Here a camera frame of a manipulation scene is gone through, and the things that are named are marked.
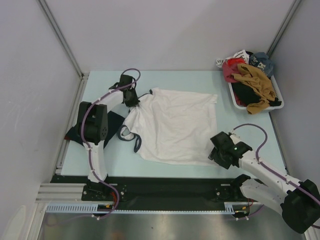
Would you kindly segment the navy tank top red trim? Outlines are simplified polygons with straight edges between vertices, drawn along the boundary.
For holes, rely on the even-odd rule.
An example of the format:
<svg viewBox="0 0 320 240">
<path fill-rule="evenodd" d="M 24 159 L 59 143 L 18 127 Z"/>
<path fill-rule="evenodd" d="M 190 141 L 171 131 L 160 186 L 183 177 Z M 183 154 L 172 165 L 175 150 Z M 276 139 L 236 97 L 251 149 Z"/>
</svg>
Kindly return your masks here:
<svg viewBox="0 0 320 240">
<path fill-rule="evenodd" d="M 107 119 L 108 119 L 108 132 L 106 139 L 104 140 L 103 147 L 105 148 L 109 141 L 113 138 L 113 136 L 117 133 L 119 128 L 122 126 L 125 118 L 122 117 L 121 115 L 110 111 L 107 114 Z M 77 128 L 75 126 L 72 126 L 68 132 L 65 134 L 64 139 L 67 141 L 73 141 L 76 142 L 80 145 L 83 145 L 83 140 L 79 133 L 77 132 Z"/>
</svg>

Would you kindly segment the white tank top navy trim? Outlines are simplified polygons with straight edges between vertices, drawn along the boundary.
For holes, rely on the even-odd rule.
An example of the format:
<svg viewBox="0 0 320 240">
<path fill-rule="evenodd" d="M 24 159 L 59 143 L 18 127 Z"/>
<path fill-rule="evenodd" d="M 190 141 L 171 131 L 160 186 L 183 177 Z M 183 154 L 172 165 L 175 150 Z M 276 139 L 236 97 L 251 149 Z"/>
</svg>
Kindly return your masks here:
<svg viewBox="0 0 320 240">
<path fill-rule="evenodd" d="M 216 94 L 153 88 L 130 108 L 117 136 L 135 141 L 133 151 L 147 161 L 212 166 L 217 100 Z"/>
</svg>

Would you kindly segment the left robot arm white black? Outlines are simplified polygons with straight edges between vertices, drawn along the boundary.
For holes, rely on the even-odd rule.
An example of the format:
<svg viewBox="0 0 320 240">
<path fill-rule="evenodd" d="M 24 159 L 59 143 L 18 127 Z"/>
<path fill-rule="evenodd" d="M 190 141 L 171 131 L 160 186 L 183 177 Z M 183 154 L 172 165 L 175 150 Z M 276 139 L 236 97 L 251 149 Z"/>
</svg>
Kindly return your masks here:
<svg viewBox="0 0 320 240">
<path fill-rule="evenodd" d="M 111 193 L 111 188 L 103 183 L 108 176 L 104 157 L 108 113 L 121 104 L 128 108 L 139 104 L 136 93 L 137 81 L 137 78 L 122 73 L 119 81 L 111 86 L 105 95 L 92 103 L 83 101 L 79 105 L 76 127 L 88 156 L 88 180 L 97 183 L 93 188 L 93 194 L 100 200 L 107 199 Z"/>
</svg>

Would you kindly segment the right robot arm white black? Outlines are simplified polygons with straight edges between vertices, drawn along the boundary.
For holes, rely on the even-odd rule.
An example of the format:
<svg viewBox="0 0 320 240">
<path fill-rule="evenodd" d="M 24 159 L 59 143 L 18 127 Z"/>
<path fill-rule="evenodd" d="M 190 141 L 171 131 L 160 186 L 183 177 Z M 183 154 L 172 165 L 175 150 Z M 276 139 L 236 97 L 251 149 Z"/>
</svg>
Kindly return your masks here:
<svg viewBox="0 0 320 240">
<path fill-rule="evenodd" d="M 242 174 L 235 178 L 235 185 L 230 188 L 235 200 L 248 198 L 260 202 L 280 214 L 299 234 L 319 220 L 320 192 L 314 182 L 282 174 L 235 134 L 220 132 L 210 140 L 214 145 L 210 160 L 225 169 L 234 166 L 253 175 Z"/>
</svg>

